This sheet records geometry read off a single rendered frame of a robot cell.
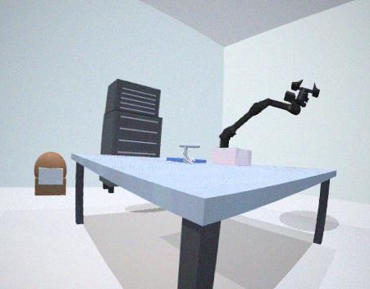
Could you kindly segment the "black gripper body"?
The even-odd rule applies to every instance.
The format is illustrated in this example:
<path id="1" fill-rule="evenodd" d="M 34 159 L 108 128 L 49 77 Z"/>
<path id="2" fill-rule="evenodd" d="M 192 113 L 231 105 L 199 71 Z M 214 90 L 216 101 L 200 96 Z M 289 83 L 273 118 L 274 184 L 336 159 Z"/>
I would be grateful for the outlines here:
<path id="1" fill-rule="evenodd" d="M 307 98 L 307 95 L 308 93 L 311 93 L 312 94 L 312 97 L 315 97 L 317 98 L 319 96 L 319 89 L 317 88 L 314 88 L 314 89 L 307 89 L 307 88 L 304 88 L 304 87 L 299 87 L 299 85 L 296 83 L 296 82 L 292 82 L 291 83 L 291 90 L 293 91 L 296 91 L 297 89 L 299 89 L 299 93 L 298 94 L 303 94 L 305 96 L 305 98 Z"/>

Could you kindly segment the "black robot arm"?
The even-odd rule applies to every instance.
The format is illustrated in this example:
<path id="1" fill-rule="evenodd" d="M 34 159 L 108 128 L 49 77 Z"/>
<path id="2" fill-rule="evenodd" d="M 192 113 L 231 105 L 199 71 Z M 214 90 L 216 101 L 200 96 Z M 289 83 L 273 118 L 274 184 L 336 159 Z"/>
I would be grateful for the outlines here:
<path id="1" fill-rule="evenodd" d="M 267 108 L 267 106 L 272 106 L 275 108 L 284 109 L 294 115 L 298 115 L 301 111 L 301 108 L 306 107 L 306 103 L 308 102 L 308 95 L 307 98 L 303 94 L 298 94 L 297 98 L 295 97 L 295 93 L 290 91 L 285 92 L 284 101 L 289 102 L 283 103 L 280 101 L 276 101 L 273 99 L 265 99 L 263 101 L 259 101 L 254 103 L 253 106 L 248 110 L 248 112 L 242 116 L 233 126 L 228 126 L 227 128 L 223 129 L 222 133 L 219 135 L 221 143 L 220 148 L 229 148 L 229 140 L 230 138 L 236 134 L 235 131 L 242 127 L 251 117 L 258 115 L 262 110 Z M 295 99 L 296 98 L 296 99 Z M 305 103 L 306 102 L 306 103 Z"/>

